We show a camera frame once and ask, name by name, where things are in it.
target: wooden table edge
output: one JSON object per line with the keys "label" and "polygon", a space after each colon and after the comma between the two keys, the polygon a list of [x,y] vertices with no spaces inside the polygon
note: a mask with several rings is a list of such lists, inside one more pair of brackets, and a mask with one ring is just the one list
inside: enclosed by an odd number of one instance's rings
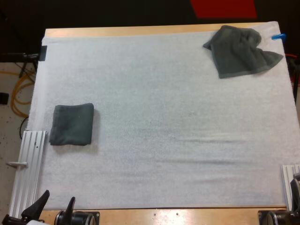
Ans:
{"label": "wooden table edge", "polygon": [[58,28],[46,29],[45,37],[48,38],[74,38],[74,37],[105,37],[105,36],[131,36],[170,34],[187,32],[204,32],[218,30],[223,25],[239,28],[248,28],[262,24],[261,22],[244,23],[216,23],[171,26],[141,26],[141,27],[90,27],[90,28]]}

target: table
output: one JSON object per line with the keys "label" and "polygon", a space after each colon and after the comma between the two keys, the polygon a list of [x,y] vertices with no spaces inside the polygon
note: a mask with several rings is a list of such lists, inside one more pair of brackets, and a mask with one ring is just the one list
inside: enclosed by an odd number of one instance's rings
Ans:
{"label": "table", "polygon": [[[246,28],[259,23],[233,23],[235,27]],[[168,34],[218,30],[224,24],[197,24],[150,27],[108,27],[108,28],[68,28],[47,29],[45,37],[100,37]],[[284,206],[274,208],[203,208],[203,209],[131,209],[131,210],[99,210],[100,224],[239,224],[257,225],[258,210],[285,209]],[[41,215],[48,224],[53,224],[58,211],[44,210]]]}

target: black cable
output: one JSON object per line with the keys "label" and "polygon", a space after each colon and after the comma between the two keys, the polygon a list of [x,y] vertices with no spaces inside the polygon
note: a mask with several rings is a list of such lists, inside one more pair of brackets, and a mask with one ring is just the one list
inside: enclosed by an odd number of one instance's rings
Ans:
{"label": "black cable", "polygon": [[24,124],[24,122],[28,119],[28,117],[24,118],[21,125],[20,125],[20,129],[19,129],[19,135],[20,135],[20,138],[22,139],[22,135],[21,135],[21,129],[22,129],[22,126]]}
{"label": "black cable", "polygon": [[[15,62],[15,64],[16,64],[20,69],[23,69],[23,68],[22,68],[19,64],[17,64],[16,62]],[[25,70],[27,70],[28,73],[32,73],[32,71],[30,71],[30,70],[27,69],[27,68],[25,68]]]}

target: towel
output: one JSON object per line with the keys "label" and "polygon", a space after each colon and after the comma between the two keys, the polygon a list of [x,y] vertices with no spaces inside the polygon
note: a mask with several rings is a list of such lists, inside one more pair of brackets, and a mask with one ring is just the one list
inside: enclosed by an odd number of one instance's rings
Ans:
{"label": "towel", "polygon": [[91,143],[94,105],[57,105],[50,134],[51,145]]}
{"label": "towel", "polygon": [[222,26],[203,45],[211,50],[220,78],[256,74],[274,67],[283,58],[257,48],[262,37],[254,29]]}

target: gray towel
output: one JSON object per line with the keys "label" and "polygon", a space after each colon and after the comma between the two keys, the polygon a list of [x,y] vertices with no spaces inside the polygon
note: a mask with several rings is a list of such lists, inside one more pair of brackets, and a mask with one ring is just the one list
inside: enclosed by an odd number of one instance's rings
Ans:
{"label": "gray towel", "polygon": [[50,134],[51,145],[91,143],[94,105],[57,105]]}
{"label": "gray towel", "polygon": [[211,50],[220,78],[259,73],[274,67],[283,58],[257,48],[262,38],[254,29],[222,26],[203,45]]}

